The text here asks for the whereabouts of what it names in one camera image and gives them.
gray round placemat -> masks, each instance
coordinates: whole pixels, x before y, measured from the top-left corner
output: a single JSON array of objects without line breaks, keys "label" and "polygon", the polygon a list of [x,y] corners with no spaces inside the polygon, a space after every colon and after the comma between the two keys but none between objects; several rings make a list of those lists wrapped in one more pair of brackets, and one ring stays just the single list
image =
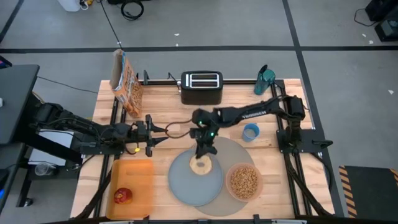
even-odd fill
[{"label": "gray round placemat", "polygon": [[[217,155],[215,157],[223,170],[223,177],[225,177],[231,166],[239,162],[247,162],[254,165],[254,162],[247,150],[235,141],[228,138],[218,137],[215,139],[214,147],[217,149]],[[234,214],[242,209],[246,204],[247,202],[241,202],[232,197],[228,192],[225,183],[223,183],[221,192],[214,200],[206,205],[195,208],[206,215],[220,217]]]},{"label": "gray round placemat", "polygon": [[191,170],[189,160],[195,150],[179,154],[169,169],[169,187],[174,196],[191,206],[206,205],[220,192],[223,186],[223,171],[213,155],[209,155],[212,169],[206,175],[197,175]]}]

wooden tabletop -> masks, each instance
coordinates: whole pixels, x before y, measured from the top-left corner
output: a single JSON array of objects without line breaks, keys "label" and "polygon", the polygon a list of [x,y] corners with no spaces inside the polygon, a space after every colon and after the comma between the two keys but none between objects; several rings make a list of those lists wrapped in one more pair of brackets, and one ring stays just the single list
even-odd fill
[{"label": "wooden tabletop", "polygon": [[[300,79],[285,79],[285,88],[288,95],[297,95],[305,102],[305,95]],[[262,96],[253,94],[253,85],[225,85],[223,100],[217,107],[246,106],[267,100],[272,97],[268,89]],[[99,88],[97,102],[94,110],[93,121],[100,124],[109,124],[114,95],[111,92],[109,81],[103,80]],[[144,86],[142,99],[142,118],[146,114],[152,116],[156,126],[164,128],[173,121],[186,121],[192,117],[192,111],[197,106],[183,105],[176,86]],[[201,106],[206,110],[212,110],[212,106]],[[118,117],[120,121],[121,106],[119,105]],[[126,123],[134,121],[127,116]],[[244,142],[241,139],[243,126],[248,123],[257,123],[260,127],[260,135],[252,142]],[[193,124],[176,124],[171,126],[171,134],[178,135],[188,131]],[[301,124],[302,129],[310,129],[312,122],[308,111]],[[276,116],[265,115],[241,121],[238,125],[219,130],[219,136],[230,138],[245,147],[251,155],[255,166],[260,170],[264,181],[262,193],[259,198],[249,202],[239,212],[225,217],[212,217],[199,212],[194,207],[179,202],[169,190],[167,185],[167,172],[174,158],[195,144],[194,139],[185,136],[182,139],[168,139],[153,148],[153,157],[145,155],[145,144],[140,144],[143,149],[136,155],[123,154],[120,159],[152,159],[155,167],[154,209],[150,214],[153,220],[188,220],[188,219],[252,219],[253,214],[259,214],[260,218],[293,218],[293,208],[290,198],[289,185],[283,155],[279,152],[275,131],[277,130]],[[153,137],[164,136],[164,133],[156,133]],[[130,151],[136,148],[136,144],[128,144]],[[322,164],[309,154],[301,154],[303,171],[307,187],[315,198],[330,213],[334,213],[328,185]],[[88,161],[80,172],[80,178],[76,188],[71,217],[78,215],[91,200],[98,189],[103,156],[97,155]],[[113,158],[109,160],[110,170]],[[299,188],[297,197],[300,211],[305,214],[303,200]],[[104,193],[100,216],[105,216],[108,201],[108,190]]]}]

red apple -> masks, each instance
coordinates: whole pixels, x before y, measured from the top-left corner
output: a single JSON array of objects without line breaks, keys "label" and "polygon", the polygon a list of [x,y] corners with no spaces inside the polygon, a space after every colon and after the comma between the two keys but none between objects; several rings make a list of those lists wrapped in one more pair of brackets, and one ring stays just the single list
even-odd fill
[{"label": "red apple", "polygon": [[132,192],[125,187],[119,188],[113,196],[114,202],[120,205],[127,205],[132,202]]}]

orange plastic tray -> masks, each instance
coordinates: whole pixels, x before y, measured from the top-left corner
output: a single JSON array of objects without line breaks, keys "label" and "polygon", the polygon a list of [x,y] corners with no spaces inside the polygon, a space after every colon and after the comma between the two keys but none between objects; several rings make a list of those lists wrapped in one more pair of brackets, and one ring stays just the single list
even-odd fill
[{"label": "orange plastic tray", "polygon": [[[125,187],[132,192],[132,202],[114,202],[114,193]],[[154,166],[151,160],[116,160],[113,163],[106,217],[112,220],[144,218],[152,211],[154,198]]]}]

black metal frame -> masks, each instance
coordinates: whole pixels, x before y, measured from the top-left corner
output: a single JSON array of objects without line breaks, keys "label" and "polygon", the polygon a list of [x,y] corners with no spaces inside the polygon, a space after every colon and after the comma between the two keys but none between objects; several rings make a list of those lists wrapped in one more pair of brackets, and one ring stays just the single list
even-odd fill
[{"label": "black metal frame", "polygon": [[[147,77],[145,76],[145,80],[141,81],[141,84],[143,85],[176,85],[176,82],[174,80],[148,80],[146,79]],[[242,80],[224,80],[224,84],[225,85],[254,85],[256,83],[255,79],[242,79]],[[279,86],[280,88],[280,93],[281,94],[286,94],[285,91],[285,85],[284,85],[284,81],[283,80],[276,80],[275,81],[276,86]],[[272,92],[272,96],[277,96],[277,87],[275,85],[271,86],[271,92]],[[113,108],[112,108],[112,115],[111,115],[111,122],[114,122],[114,120],[116,119],[116,112],[118,110],[118,103],[113,104]],[[126,120],[126,110],[123,108],[122,110],[122,114],[121,114],[121,123],[124,123]],[[278,131],[282,131],[284,130],[283,127],[283,122],[282,119],[277,117],[277,124],[278,124]],[[119,155],[115,155],[114,160],[119,159]],[[302,168],[302,163],[301,163],[301,159],[300,159],[300,155],[299,153],[294,153],[294,159],[295,159],[295,163],[296,163],[296,169],[297,169],[297,173],[298,176],[300,177],[301,181],[305,184],[305,178],[304,178],[304,174],[303,174],[303,168]],[[285,164],[287,160],[290,160],[290,152],[285,152],[284,153],[284,160],[285,160]],[[100,180],[104,180],[106,175],[107,175],[107,169],[108,169],[108,162],[109,162],[109,157],[106,158],[106,156],[104,156],[104,163],[102,166],[102,170],[101,170],[101,176],[100,176]],[[296,193],[296,189],[295,189],[295,182],[293,180],[293,178],[287,174],[287,180],[289,182],[289,190],[290,190],[290,196],[292,199],[292,206],[293,206],[293,211],[294,211],[294,215],[295,217],[299,217],[301,216],[300,214],[300,209],[299,209],[299,202],[297,200],[297,193]],[[311,206],[309,201],[307,200],[306,196],[303,194],[303,200],[304,200],[304,207],[305,207],[305,214],[306,215],[312,215],[312,210],[311,210]],[[95,213],[94,213],[94,217],[98,218],[99,214],[100,214],[100,209],[101,209],[101,200],[98,202],[96,208],[95,208]],[[191,220],[156,220],[155,222],[190,222]],[[217,223],[223,223],[227,220],[212,220],[212,222],[217,222]],[[234,222],[252,222],[252,220],[231,220]]]}]

